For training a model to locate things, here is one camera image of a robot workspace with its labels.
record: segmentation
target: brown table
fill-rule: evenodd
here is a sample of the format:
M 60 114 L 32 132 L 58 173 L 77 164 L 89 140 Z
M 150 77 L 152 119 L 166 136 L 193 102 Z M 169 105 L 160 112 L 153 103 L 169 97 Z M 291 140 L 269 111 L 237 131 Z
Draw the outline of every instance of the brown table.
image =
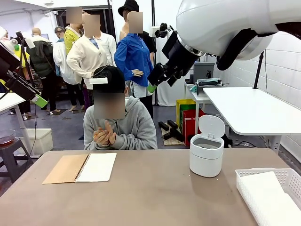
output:
M 288 168 L 266 148 L 224 152 L 221 173 L 189 170 L 189 149 L 117 151 L 109 182 L 42 185 L 62 155 L 36 161 L 0 197 L 1 226 L 255 226 L 236 169 Z

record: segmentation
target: red box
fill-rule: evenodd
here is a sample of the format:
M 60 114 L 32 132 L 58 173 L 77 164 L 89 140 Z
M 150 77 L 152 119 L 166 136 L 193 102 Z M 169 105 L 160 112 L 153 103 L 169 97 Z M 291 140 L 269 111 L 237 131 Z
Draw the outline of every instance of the red box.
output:
M 205 115 L 202 110 L 199 110 L 198 117 Z M 196 110 L 183 111 L 183 136 L 185 137 L 185 146 L 190 145 L 191 138 L 195 135 L 194 129 L 196 126 Z

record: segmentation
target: gray hoodie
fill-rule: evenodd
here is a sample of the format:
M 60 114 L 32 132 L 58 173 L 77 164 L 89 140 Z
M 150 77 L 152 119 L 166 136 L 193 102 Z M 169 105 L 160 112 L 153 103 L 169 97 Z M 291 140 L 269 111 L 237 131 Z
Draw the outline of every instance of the gray hoodie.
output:
M 138 98 L 130 96 L 126 104 L 124 119 L 106 119 L 116 132 L 116 141 L 111 146 L 101 146 L 93 141 L 93 132 L 105 129 L 105 119 L 94 118 L 94 106 L 87 109 L 84 117 L 85 150 L 139 150 L 157 149 L 154 122 L 146 107 Z

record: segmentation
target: child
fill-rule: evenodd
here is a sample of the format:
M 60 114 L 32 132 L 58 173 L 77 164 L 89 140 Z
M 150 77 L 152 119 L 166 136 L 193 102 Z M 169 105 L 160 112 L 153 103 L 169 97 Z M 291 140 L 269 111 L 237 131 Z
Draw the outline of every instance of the child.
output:
M 157 149 L 156 129 L 138 98 L 125 97 L 128 87 L 122 71 L 105 66 L 94 78 L 107 78 L 107 84 L 94 84 L 95 104 L 84 117 L 85 150 Z

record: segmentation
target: brick wall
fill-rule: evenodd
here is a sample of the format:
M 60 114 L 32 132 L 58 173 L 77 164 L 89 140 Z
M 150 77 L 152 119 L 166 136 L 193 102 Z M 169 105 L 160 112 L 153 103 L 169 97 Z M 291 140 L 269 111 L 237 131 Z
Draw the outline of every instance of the brick wall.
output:
M 265 55 L 258 88 L 266 91 L 267 74 L 268 92 L 301 109 L 301 40 L 279 32 L 274 35 Z M 258 60 L 259 57 L 249 61 L 236 60 L 224 72 L 216 69 L 214 76 L 221 77 L 232 87 L 252 87 Z M 301 162 L 301 135 L 282 136 L 281 145 Z

